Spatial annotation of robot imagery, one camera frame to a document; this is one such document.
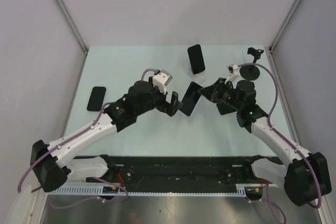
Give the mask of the black round-base phone stand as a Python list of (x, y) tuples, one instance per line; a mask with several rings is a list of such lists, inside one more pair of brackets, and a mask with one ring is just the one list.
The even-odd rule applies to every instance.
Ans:
[[(247, 49), (247, 54), (253, 56), (254, 58), (252, 63), (257, 63), (257, 61), (261, 58), (261, 55), (263, 53), (264, 53), (263, 49), (255, 49), (253, 47), (249, 47)], [(249, 81), (257, 80), (260, 76), (260, 70), (255, 65), (241, 66), (239, 73), (242, 78)]]

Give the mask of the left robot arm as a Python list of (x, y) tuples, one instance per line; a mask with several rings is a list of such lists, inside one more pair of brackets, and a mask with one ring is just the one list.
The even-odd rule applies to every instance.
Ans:
[(167, 102), (166, 96), (165, 84), (153, 80), (137, 81), (122, 98), (104, 104), (97, 118), (81, 129), (49, 143), (43, 140), (35, 142), (32, 145), (30, 170), (34, 172), (40, 187), (49, 193), (71, 180), (96, 177), (105, 182), (112, 181), (116, 169), (108, 155), (74, 158), (99, 140), (134, 124), (138, 116), (153, 109), (174, 116), (182, 103), (176, 92), (172, 92), (170, 102)]

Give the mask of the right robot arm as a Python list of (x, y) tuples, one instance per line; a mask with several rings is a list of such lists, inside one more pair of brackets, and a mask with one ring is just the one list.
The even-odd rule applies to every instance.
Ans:
[(198, 90), (212, 103), (222, 105), (227, 113), (236, 112), (240, 127), (262, 140), (281, 160), (281, 164), (265, 157), (255, 157), (242, 169), (243, 179), (254, 183), (263, 178), (282, 187), (297, 206), (320, 200), (331, 193), (328, 163), (319, 152), (312, 153), (287, 139), (271, 123), (269, 115), (256, 103), (253, 82), (240, 80), (236, 86), (224, 78)]

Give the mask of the aluminium frame post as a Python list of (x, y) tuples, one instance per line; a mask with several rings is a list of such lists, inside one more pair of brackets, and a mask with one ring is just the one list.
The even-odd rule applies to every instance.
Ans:
[(278, 43), (280, 42), (281, 38), (285, 34), (288, 26), (290, 25), (290, 23), (291, 23), (292, 19), (294, 18), (297, 10), (299, 9), (302, 1), (303, 0), (294, 0), (294, 2), (291, 4), (284, 21), (282, 22), (282, 24), (281, 24), (279, 30), (277, 31), (274, 39), (272, 40), (271, 44), (268, 47), (270, 52), (273, 52), (276, 49)]
[(69, 28), (70, 32), (72, 33), (76, 43), (80, 47), (83, 54), (86, 56), (88, 53), (88, 47), (86, 46), (84, 39), (82, 38), (77, 25), (74, 22), (74, 19), (72, 18), (66, 3), (64, 0), (53, 0), (55, 2), (55, 5), (57, 9), (59, 10), (61, 16), (63, 17), (67, 27)]

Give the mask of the white phone stand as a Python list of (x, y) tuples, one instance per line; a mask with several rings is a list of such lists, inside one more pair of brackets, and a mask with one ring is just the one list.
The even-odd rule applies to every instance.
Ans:
[(194, 74), (192, 72), (191, 65), (189, 65), (189, 74), (192, 77), (193, 81), (195, 81), (197, 83), (202, 83), (202, 82), (204, 82), (207, 79), (206, 71)]

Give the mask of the blue-edged phone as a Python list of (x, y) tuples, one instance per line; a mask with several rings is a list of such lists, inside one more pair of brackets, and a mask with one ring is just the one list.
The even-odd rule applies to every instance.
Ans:
[(192, 81), (190, 85), (188, 86), (184, 97), (182, 99), (182, 107), (180, 108), (180, 111), (186, 115), (191, 116), (193, 113), (201, 95), (199, 94), (199, 89), (201, 89), (202, 86), (200, 86), (198, 83)]

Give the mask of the right aluminium frame post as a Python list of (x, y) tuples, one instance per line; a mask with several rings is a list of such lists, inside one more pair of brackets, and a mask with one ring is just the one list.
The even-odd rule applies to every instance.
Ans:
[(299, 9), (302, 1), (303, 0), (294, 0), (294, 2), (291, 4), (284, 21), (282, 22), (282, 24), (281, 24), (279, 30), (277, 31), (274, 39), (272, 40), (271, 44), (268, 47), (270, 52), (273, 52), (276, 49), (278, 43), (280, 42), (281, 38), (285, 34), (288, 26), (290, 25), (290, 23), (291, 23), (292, 19), (294, 18), (297, 10)]

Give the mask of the left aluminium frame post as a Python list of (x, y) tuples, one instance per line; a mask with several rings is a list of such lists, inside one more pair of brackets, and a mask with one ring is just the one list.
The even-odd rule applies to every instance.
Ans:
[(72, 18), (66, 3), (64, 0), (53, 0), (55, 2), (55, 5), (57, 9), (59, 10), (61, 16), (63, 17), (67, 27), (69, 28), (70, 32), (72, 33), (76, 43), (80, 47), (83, 54), (86, 56), (88, 53), (88, 47), (86, 46), (84, 39), (82, 38), (77, 25), (74, 22), (74, 19)]

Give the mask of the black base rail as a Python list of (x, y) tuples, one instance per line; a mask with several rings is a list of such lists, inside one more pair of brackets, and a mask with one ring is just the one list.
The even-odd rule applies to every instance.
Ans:
[(112, 170), (101, 178), (121, 182), (131, 193), (235, 193), (236, 186), (258, 186), (262, 180), (243, 166), (248, 156), (131, 157), (113, 156)]

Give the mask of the black phone on white stand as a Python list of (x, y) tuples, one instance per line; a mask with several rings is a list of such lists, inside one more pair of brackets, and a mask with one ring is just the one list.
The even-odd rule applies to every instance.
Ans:
[(187, 49), (188, 58), (190, 60), (191, 70), (194, 75), (205, 71), (205, 62), (201, 46), (193, 45)]

